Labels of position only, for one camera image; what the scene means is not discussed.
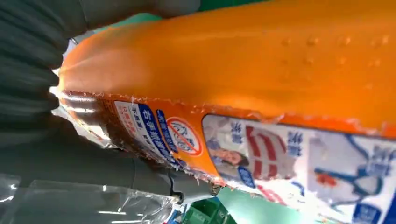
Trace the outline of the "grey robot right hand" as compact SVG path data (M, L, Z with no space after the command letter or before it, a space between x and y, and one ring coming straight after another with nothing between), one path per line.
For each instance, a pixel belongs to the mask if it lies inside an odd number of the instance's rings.
M34 180L117 186L184 200L212 197L213 184L107 151L52 111L49 89L69 40L139 13L170 18L198 0L3 0L0 3L0 171Z

